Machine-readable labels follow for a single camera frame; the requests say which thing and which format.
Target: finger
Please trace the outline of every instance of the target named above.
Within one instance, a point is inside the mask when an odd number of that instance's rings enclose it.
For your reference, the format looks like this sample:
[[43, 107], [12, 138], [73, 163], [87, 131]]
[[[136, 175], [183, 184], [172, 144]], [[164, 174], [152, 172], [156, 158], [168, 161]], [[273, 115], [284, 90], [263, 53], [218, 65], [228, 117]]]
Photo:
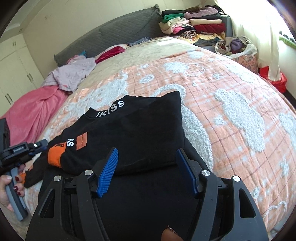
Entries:
[[169, 228], [165, 229], [161, 235], [161, 241], [183, 241], [176, 232], [171, 231]]
[[10, 184], [12, 180], [11, 176], [2, 175], [0, 176], [0, 192], [5, 192], [5, 186]]
[[21, 183], [17, 183], [17, 184], [15, 184], [14, 186], [13, 186], [13, 190], [15, 190], [16, 192], [17, 191], [21, 191], [21, 190], [23, 190], [24, 189], [24, 186], [23, 186], [23, 184], [21, 184]]
[[18, 173], [22, 173], [23, 170], [25, 169], [26, 165], [25, 164], [21, 164], [19, 167], [18, 167]]
[[17, 195], [19, 195], [20, 197], [23, 197], [25, 195], [25, 192], [23, 190], [17, 191]]
[[9, 203], [8, 204], [8, 206], [6, 207], [9, 211], [12, 211], [12, 212], [14, 212], [14, 210], [13, 210], [13, 208], [12, 208], [12, 206], [11, 206], [11, 204]]
[[17, 181], [17, 183], [21, 183], [21, 182], [22, 182], [22, 177], [21, 177], [21, 175], [17, 175], [17, 176], [15, 176], [15, 180]]

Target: cabinet handle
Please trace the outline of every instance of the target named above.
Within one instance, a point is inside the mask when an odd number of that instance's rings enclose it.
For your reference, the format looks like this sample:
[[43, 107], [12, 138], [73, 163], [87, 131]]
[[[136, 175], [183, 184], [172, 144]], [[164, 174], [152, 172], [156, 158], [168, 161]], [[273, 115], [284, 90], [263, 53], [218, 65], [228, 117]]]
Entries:
[[11, 100], [11, 103], [12, 103], [13, 101], [12, 101], [12, 99], [11, 99], [10, 95], [9, 95], [9, 94], [7, 94], [7, 95], [8, 95], [8, 97], [9, 97], [9, 99]]
[[32, 80], [32, 82], [33, 82], [33, 81], [34, 81], [34, 79], [33, 79], [32, 75], [31, 75], [31, 74], [29, 74], [29, 76], [31, 77], [31, 80]]
[[32, 83], [32, 80], [31, 80], [30, 76], [27, 75], [27, 77], [29, 78], [30, 82]]
[[5, 98], [7, 99], [8, 103], [9, 103], [9, 104], [11, 104], [11, 103], [10, 103], [10, 101], [9, 101], [9, 99], [8, 99], [8, 97], [7, 97], [7, 96], [5, 96]]

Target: white curtain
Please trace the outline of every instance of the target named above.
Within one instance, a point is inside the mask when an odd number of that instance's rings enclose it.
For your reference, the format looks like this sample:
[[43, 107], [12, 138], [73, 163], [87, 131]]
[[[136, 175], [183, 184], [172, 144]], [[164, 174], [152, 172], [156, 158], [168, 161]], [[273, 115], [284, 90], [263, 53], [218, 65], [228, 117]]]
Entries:
[[258, 66], [269, 66], [268, 78], [280, 80], [279, 31], [289, 29], [267, 0], [215, 0], [232, 19], [234, 36], [248, 37], [258, 49]]

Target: orange plaid blanket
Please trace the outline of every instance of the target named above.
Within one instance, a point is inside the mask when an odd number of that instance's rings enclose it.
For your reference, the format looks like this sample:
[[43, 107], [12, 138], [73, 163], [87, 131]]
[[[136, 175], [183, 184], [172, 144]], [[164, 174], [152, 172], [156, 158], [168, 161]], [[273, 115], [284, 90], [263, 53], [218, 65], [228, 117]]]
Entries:
[[198, 49], [123, 69], [75, 93], [44, 136], [59, 135], [89, 107], [107, 109], [124, 95], [178, 90], [185, 134], [219, 177], [238, 175], [271, 230], [296, 202], [296, 115], [258, 75]]

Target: metal screw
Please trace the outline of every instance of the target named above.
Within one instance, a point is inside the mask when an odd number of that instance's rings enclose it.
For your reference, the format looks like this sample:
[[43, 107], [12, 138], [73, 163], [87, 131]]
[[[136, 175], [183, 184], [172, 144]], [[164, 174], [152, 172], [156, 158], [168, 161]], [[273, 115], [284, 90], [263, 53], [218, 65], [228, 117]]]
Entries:
[[240, 177], [238, 177], [238, 176], [234, 176], [234, 177], [233, 177], [233, 180], [236, 181], [236, 182], [239, 182], [239, 181], [240, 181]]
[[60, 181], [61, 179], [62, 179], [61, 176], [55, 176], [55, 177], [54, 177], [54, 181], [56, 181], [56, 182]]
[[88, 169], [84, 172], [85, 175], [90, 176], [91, 174], [93, 174], [93, 171]]
[[204, 176], [209, 176], [209, 175], [210, 175], [210, 172], [209, 172], [208, 170], [203, 170], [203, 171], [202, 171], [202, 174], [203, 174]]

